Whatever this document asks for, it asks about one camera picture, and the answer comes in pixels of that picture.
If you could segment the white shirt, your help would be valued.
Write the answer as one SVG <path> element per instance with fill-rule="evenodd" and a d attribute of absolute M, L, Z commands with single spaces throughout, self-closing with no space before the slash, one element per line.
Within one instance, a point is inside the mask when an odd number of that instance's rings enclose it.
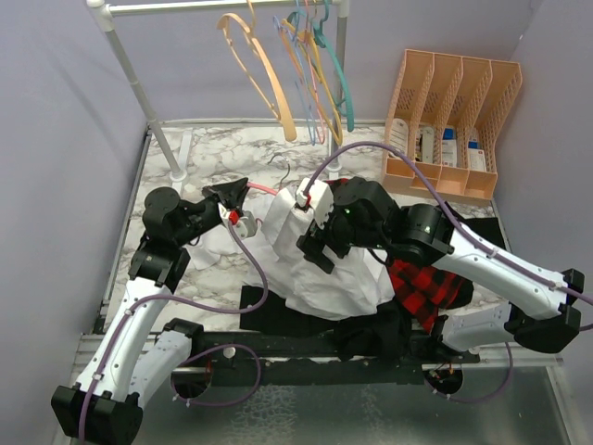
<path fill-rule="evenodd" d="M 294 189 L 249 199 L 245 209 L 262 220 L 245 246 L 265 273 L 269 290 L 288 309 L 325 320 L 372 315 L 379 305 L 395 296 L 388 272 L 369 252 L 352 248 L 339 259 L 327 249 L 334 263 L 331 273 L 304 259 L 297 239 L 313 221 L 311 211 L 295 208 Z"/>

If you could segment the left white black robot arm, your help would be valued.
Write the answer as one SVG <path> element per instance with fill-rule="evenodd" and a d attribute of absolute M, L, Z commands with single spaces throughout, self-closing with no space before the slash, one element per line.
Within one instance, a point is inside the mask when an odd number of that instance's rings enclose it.
<path fill-rule="evenodd" d="M 152 396 L 179 365 L 199 363 L 203 328 L 175 322 L 149 352 L 151 329 L 183 278 L 186 247 L 224 223 L 238 223 L 248 180 L 206 186 L 193 203 L 173 188 L 145 197 L 145 231 L 132 256 L 124 297 L 95 355 L 74 384 L 55 390 L 51 407 L 63 433 L 92 444 L 131 444 Z"/>

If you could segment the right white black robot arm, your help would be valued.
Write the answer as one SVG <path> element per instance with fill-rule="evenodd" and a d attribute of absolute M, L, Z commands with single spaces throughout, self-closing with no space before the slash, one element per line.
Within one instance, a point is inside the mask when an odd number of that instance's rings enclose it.
<path fill-rule="evenodd" d="M 557 353 L 579 334 L 581 313 L 568 298 L 566 274 L 515 257 L 438 207 L 400 207 L 379 183 L 360 177 L 336 187 L 305 179 L 296 191 L 296 204 L 313 214 L 296 244 L 307 261 L 326 273 L 334 269 L 327 250 L 343 259 L 352 248 L 378 248 L 389 261 L 433 266 L 507 300 L 491 310 L 437 320 L 425 340 L 427 355 L 435 362 L 509 341 Z"/>

